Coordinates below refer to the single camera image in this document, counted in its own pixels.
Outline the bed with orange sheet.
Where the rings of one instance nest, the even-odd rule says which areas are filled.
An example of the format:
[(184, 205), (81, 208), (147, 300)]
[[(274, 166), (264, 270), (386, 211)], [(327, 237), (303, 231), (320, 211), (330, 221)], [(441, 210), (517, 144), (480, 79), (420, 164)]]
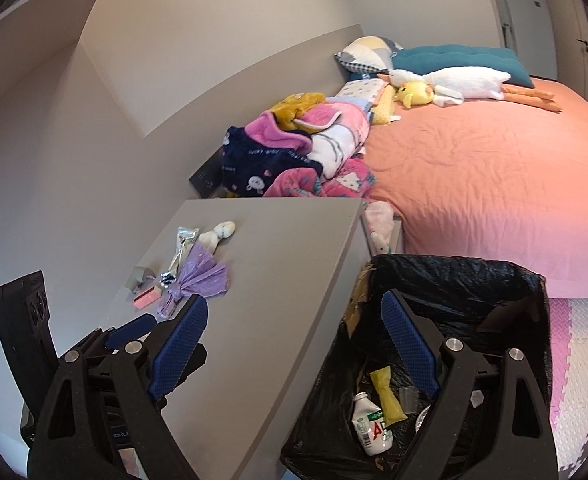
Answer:
[(511, 261), (554, 298), (588, 298), (588, 102), (538, 80), (560, 110), (504, 101), (401, 110), (372, 128), (375, 200), (409, 254)]

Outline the white crumpled tissue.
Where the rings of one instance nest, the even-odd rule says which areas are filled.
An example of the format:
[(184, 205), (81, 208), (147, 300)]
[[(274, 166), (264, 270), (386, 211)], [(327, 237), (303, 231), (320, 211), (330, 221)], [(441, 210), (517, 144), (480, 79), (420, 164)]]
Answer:
[(235, 230), (234, 221), (220, 222), (212, 230), (199, 234), (198, 243), (202, 244), (213, 255), (219, 244), (224, 240), (228, 240), (235, 233)]

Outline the teal pillow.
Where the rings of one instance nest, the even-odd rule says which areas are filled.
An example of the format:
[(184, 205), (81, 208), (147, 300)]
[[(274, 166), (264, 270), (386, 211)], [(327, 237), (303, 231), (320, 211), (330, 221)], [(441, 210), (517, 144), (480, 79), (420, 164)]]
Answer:
[(399, 70), (426, 75), (448, 67), (482, 66), (510, 74), (509, 84), (533, 88), (529, 73), (511, 49), (443, 44), (402, 49), (391, 57)]

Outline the clear plastic cup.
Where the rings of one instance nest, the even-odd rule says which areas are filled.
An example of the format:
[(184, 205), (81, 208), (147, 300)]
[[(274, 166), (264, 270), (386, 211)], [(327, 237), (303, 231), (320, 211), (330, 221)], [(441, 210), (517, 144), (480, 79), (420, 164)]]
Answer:
[(414, 386), (403, 386), (398, 389), (399, 402), (406, 415), (415, 414), (419, 408), (419, 390)]

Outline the pile of colourful clothes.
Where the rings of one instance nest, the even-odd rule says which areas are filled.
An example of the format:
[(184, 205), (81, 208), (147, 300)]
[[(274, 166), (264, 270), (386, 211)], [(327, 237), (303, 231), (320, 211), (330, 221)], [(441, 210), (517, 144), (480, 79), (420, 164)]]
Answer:
[(242, 197), (364, 197), (375, 177), (361, 152), (371, 103), (292, 94), (222, 141), (222, 186)]

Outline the patchwork patterned pillow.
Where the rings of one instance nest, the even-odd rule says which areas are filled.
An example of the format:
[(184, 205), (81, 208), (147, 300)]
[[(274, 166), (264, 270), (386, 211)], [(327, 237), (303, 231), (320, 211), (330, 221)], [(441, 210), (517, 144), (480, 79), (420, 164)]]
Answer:
[(336, 52), (337, 63), (354, 74), (386, 74), (393, 68), (393, 58), (402, 47), (380, 36), (364, 36), (353, 40)]

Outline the white goose plush toy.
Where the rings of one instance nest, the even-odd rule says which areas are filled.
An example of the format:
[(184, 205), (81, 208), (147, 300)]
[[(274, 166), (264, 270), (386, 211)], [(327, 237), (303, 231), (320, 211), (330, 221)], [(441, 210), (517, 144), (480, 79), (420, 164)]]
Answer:
[(508, 84), (509, 73), (488, 67), (448, 67), (426, 75), (398, 68), (377, 76), (397, 91), (405, 82), (424, 81), (434, 90), (434, 101), (431, 104), (440, 107), (460, 105), (465, 101), (495, 100), (536, 107), (552, 113), (562, 112), (553, 93)]

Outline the black wall socket panel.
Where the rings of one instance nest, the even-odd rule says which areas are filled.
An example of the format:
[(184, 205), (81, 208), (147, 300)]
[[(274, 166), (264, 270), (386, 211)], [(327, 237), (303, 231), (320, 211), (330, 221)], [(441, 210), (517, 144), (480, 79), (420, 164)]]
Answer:
[(223, 150), (218, 148), (194, 174), (189, 182), (198, 198), (210, 198), (222, 190)]

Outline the white yogurt drink bottle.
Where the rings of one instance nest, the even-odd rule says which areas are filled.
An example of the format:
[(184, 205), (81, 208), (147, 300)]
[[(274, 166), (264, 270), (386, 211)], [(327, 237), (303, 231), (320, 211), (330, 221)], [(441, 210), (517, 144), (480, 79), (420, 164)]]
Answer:
[(369, 456), (388, 451), (393, 445), (393, 434), (386, 428), (382, 408), (373, 403), (366, 392), (359, 392), (353, 397), (352, 425), (357, 437)]

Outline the yellow duck plush toy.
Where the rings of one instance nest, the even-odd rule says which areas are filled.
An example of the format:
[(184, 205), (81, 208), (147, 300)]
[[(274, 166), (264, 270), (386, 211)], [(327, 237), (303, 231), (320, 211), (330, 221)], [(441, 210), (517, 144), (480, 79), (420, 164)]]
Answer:
[(434, 101), (434, 90), (424, 81), (415, 80), (401, 84), (395, 100), (407, 110), (413, 106), (423, 106)]

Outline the black lined trash bin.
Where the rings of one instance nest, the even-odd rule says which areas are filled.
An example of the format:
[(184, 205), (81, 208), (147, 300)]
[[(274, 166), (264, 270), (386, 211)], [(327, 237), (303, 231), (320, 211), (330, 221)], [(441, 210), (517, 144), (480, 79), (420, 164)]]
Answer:
[[(367, 454), (356, 403), (373, 375), (417, 408)], [(355, 325), (341, 324), (282, 448), (300, 479), (554, 479), (546, 283), (507, 261), (382, 255)]]

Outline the beige room door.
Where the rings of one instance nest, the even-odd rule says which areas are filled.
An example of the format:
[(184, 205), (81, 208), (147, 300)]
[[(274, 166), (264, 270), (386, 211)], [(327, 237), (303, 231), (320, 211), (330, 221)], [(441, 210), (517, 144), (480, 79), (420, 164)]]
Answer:
[(547, 0), (558, 79), (582, 96), (588, 94), (588, 20), (582, 0)]

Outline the yellow snack wrapper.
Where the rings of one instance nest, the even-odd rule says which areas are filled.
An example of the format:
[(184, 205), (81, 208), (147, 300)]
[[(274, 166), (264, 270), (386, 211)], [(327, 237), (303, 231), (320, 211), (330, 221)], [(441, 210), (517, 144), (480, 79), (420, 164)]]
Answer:
[(391, 369), (390, 366), (385, 366), (379, 370), (373, 370), (370, 373), (372, 385), (381, 401), (381, 408), (387, 427), (403, 422), (407, 419), (405, 411), (399, 400), (391, 390)]

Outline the grey small crumpled trash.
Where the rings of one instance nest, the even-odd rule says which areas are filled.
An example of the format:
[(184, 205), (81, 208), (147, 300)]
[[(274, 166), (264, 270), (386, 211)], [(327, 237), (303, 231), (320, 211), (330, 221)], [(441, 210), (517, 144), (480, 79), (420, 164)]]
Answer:
[(155, 278), (156, 274), (152, 269), (147, 266), (136, 266), (126, 281), (126, 289), (129, 289), (130, 292), (136, 292), (146, 283), (154, 281)]

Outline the grey bedside table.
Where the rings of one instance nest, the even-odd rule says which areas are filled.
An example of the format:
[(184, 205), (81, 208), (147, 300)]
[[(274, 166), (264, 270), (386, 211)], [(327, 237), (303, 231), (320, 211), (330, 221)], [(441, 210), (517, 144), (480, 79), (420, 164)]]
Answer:
[(203, 479), (277, 479), (280, 450), (315, 382), (370, 256), (352, 198), (188, 200), (146, 232), (133, 262), (167, 266), (179, 228), (231, 220), (217, 257), (226, 294), (209, 301), (205, 365), (164, 419)]

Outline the silver foil wrapper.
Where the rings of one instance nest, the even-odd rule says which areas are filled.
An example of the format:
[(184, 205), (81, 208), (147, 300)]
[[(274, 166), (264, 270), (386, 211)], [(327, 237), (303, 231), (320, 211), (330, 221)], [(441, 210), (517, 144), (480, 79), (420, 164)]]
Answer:
[(177, 238), (175, 239), (175, 254), (169, 263), (168, 269), (161, 273), (158, 278), (158, 284), (162, 288), (168, 288), (177, 280), (182, 262), (187, 258), (199, 234), (201, 234), (200, 229), (187, 229), (179, 226)]

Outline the pink eraser block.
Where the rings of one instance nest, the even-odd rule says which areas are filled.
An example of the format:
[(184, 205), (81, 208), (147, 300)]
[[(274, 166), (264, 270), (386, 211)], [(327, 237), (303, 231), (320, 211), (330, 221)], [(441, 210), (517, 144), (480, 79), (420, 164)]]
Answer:
[(163, 290), (158, 285), (153, 285), (139, 292), (133, 299), (133, 305), (138, 310), (142, 310), (159, 300), (161, 296), (163, 296)]

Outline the silver round can lid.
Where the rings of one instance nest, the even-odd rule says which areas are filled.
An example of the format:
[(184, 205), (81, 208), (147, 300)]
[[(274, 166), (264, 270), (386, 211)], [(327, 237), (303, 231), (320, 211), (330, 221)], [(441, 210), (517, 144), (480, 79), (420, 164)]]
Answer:
[(426, 408), (423, 408), (421, 413), (419, 415), (417, 415), (416, 420), (415, 420), (415, 425), (414, 425), (415, 432), (420, 431), (421, 426), (423, 425), (423, 422), (428, 414), (428, 411), (429, 411), (429, 405)]

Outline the purple plastic bag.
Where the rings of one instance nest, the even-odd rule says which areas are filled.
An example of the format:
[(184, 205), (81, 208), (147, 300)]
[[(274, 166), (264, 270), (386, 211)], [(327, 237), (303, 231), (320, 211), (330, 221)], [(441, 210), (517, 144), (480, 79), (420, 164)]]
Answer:
[(196, 242), (179, 265), (174, 278), (160, 281), (163, 294), (157, 307), (160, 318), (171, 318), (178, 304), (192, 295), (205, 299), (224, 295), (229, 289), (227, 266)]

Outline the colourful foam floor mat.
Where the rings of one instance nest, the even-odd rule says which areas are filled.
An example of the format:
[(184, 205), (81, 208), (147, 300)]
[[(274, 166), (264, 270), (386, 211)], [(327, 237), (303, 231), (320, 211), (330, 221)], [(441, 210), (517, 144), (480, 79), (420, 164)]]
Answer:
[(550, 306), (550, 422), (559, 477), (569, 479), (588, 457), (588, 298), (553, 298)]

